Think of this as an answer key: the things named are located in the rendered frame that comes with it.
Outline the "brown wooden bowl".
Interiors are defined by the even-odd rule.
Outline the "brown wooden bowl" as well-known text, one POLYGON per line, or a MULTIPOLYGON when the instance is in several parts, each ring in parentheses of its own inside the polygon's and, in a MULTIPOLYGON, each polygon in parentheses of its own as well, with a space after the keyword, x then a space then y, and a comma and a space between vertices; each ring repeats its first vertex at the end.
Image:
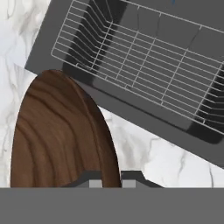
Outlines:
POLYGON ((28 87, 18 112, 10 185, 68 186, 83 172, 99 172, 104 187, 121 185, 102 112, 74 80, 45 70, 28 87))

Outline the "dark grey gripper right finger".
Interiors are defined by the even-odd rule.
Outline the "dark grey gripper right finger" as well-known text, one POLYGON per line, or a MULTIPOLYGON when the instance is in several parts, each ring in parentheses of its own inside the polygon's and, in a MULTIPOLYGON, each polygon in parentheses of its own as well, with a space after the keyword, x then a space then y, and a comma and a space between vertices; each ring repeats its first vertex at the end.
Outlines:
POLYGON ((148 187, 161 188, 161 185, 147 180, 141 171, 121 171, 121 178, 122 182, 135 181, 136 183, 141 183, 148 187))

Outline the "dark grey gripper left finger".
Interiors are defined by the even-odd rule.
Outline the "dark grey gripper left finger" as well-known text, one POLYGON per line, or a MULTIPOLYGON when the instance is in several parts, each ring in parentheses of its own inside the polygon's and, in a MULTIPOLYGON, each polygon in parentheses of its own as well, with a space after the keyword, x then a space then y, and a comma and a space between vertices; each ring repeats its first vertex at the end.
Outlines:
POLYGON ((67 184, 66 187, 101 188, 102 175, 99 171, 84 171, 77 180, 67 184))

